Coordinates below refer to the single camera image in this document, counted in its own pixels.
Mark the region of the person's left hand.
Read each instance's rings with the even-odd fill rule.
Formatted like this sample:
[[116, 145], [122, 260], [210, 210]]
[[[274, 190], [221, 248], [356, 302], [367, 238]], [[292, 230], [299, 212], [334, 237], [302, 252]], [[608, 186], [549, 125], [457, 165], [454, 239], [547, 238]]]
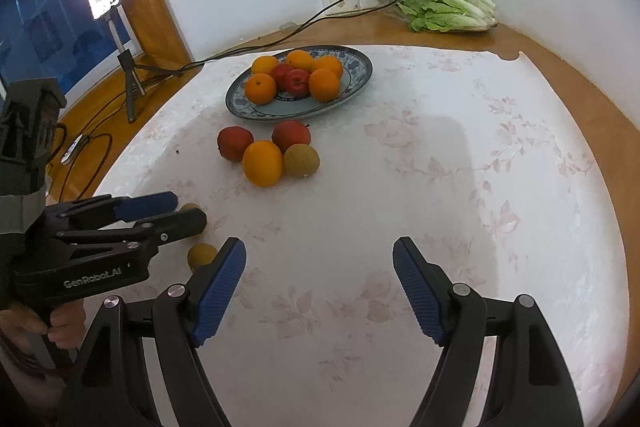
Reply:
[[1, 311], [1, 332], [23, 352], [30, 350], [28, 335], [47, 336], [60, 349], [81, 346], [86, 328], [86, 311], [82, 300], [64, 303], [42, 321], [31, 309], [14, 303]]

